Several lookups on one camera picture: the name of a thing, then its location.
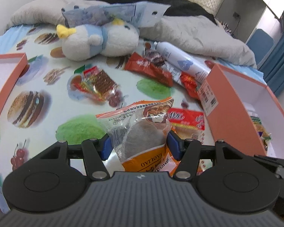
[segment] wall socket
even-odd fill
[[[233,17],[234,17],[235,19],[239,19],[239,18],[240,18],[240,15],[239,15],[237,12],[234,12],[234,13],[233,13]]]

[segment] pink box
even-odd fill
[[[268,86],[217,64],[198,94],[214,140],[224,140],[247,155],[266,155],[243,104],[248,103],[271,133],[267,156],[284,159],[284,111]]]
[[[27,58],[25,53],[0,55],[0,114],[26,65]]]

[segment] food print tablecloth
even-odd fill
[[[105,131],[97,122],[96,114],[140,100],[159,100],[169,96],[174,98],[173,107],[181,108],[181,103],[185,103],[188,109],[202,111],[183,87],[174,84],[168,88],[140,74],[123,70],[126,57],[98,55],[84,62],[73,62],[63,56],[60,47],[61,40],[55,28],[39,25],[10,50],[10,53],[25,52],[29,64],[0,116],[0,211],[3,213],[8,207],[1,187],[12,169],[57,140],[79,144],[90,137],[101,138]],[[140,40],[137,53],[143,55],[144,48],[144,41]],[[119,85],[122,94],[117,103],[92,101],[71,87],[72,82],[81,78],[82,71],[92,66],[103,69]],[[206,120],[204,144],[214,144]],[[123,170],[114,151],[104,163],[110,174]],[[73,160],[71,165],[85,173],[82,161]]]

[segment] blue curtain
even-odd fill
[[[259,70],[274,94],[280,95],[284,89],[284,33]]]

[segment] metal bolt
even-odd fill
[[[103,179],[107,177],[107,173],[104,171],[96,171],[96,172],[93,172],[92,176],[93,178],[96,178],[96,179]]]
[[[190,173],[187,171],[179,171],[176,173],[176,177],[180,179],[187,179],[190,178]]]

